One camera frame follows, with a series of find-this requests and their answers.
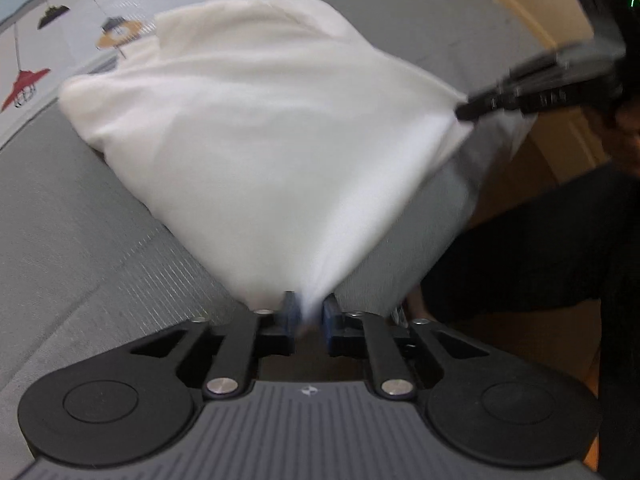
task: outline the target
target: white towel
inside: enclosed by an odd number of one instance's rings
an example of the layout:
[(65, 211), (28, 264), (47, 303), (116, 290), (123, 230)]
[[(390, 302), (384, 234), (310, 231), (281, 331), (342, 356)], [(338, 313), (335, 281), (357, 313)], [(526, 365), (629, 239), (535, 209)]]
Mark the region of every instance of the white towel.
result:
[(238, 300), (294, 290), (313, 320), (468, 135), (464, 96), (319, 0), (212, 0), (156, 27), (66, 81), (64, 113)]

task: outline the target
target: yellow lamp print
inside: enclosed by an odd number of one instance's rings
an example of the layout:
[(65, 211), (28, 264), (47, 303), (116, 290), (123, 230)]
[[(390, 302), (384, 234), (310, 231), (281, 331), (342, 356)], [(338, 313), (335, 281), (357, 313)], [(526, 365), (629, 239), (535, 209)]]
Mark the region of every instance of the yellow lamp print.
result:
[(102, 35), (95, 46), (98, 48), (119, 47), (140, 36), (143, 24), (138, 20), (126, 20), (122, 16), (107, 18), (102, 24)]

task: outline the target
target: person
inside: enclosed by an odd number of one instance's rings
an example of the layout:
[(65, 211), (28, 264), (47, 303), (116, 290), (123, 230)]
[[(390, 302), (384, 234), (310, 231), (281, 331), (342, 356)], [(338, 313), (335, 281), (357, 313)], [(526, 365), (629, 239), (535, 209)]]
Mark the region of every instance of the person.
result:
[(585, 110), (612, 163), (460, 235), (423, 279), (441, 322), (601, 300), (599, 473), (640, 479), (640, 98)]

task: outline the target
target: silver bolt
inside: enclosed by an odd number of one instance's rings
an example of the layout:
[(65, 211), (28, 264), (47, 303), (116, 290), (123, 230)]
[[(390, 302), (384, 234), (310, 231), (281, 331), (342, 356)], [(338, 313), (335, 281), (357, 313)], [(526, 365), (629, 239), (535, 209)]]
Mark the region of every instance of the silver bolt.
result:
[(382, 391), (387, 395), (400, 396), (410, 394), (414, 386), (404, 379), (389, 379), (382, 383)]
[(212, 394), (224, 395), (230, 394), (238, 389), (238, 383), (228, 377), (218, 377), (207, 383), (207, 390)]

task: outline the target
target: ribbed plastic surface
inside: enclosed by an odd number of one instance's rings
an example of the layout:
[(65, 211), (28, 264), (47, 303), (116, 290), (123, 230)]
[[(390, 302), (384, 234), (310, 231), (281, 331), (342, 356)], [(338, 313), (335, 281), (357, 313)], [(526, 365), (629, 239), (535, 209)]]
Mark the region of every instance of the ribbed plastic surface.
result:
[(413, 405), (364, 383), (255, 384), (212, 402), (175, 446), (144, 462), (81, 471), (41, 460), (20, 480), (483, 480), (597, 478), (580, 463), (505, 470), (444, 446)]

